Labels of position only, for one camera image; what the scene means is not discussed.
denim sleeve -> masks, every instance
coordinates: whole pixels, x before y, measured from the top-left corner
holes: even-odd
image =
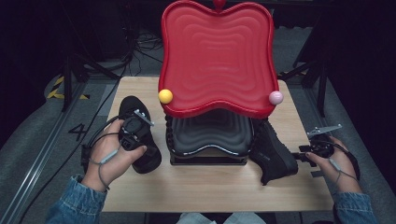
[[[342,223],[377,223],[367,194],[337,193],[334,202],[337,216]]]
[[[48,211],[46,223],[99,223],[106,192],[80,184],[82,176],[72,176],[61,199]]]

wooden table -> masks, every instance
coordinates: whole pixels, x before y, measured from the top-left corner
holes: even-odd
[[[289,90],[279,81],[284,102],[269,120],[278,138],[290,151],[308,145],[304,127]],[[153,172],[140,175],[132,167],[111,184],[105,212],[276,212],[330,211],[332,197],[323,177],[313,177],[307,162],[300,162],[297,175],[260,182],[262,171],[253,161],[245,166],[173,166],[165,144],[165,119],[157,96],[157,77],[124,77],[120,81],[109,118],[118,115],[120,102],[138,97],[148,108],[155,126],[154,141],[163,162]]]

metal clip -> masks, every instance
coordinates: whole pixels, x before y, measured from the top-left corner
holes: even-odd
[[[139,116],[139,118],[141,118],[142,120],[144,120],[145,122],[147,122],[149,124],[149,126],[154,126],[154,122],[151,122],[150,120],[148,120],[146,118],[145,114],[140,113],[139,109],[136,109],[136,111],[134,111],[134,113]]]
[[[342,127],[343,127],[343,126],[342,126],[341,124],[338,124],[338,125],[336,125],[336,126],[323,127],[323,128],[315,127],[314,130],[312,130],[312,131],[309,132],[309,133],[306,133],[306,135],[308,135],[308,137],[311,138],[312,136],[315,136],[315,135],[317,135],[317,134],[328,133],[328,132],[331,132],[331,131],[340,129],[340,128],[342,128]]]

red knob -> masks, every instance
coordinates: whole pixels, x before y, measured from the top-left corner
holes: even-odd
[[[215,10],[221,12],[225,5],[225,0],[213,0],[213,4],[215,5]]]

wavy red tray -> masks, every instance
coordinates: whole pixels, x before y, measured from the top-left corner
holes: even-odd
[[[273,112],[269,95],[278,84],[267,9],[241,3],[214,10],[177,1],[163,13],[162,28],[159,91],[173,93],[172,101],[162,104],[166,114],[187,118],[225,108],[262,119]]]

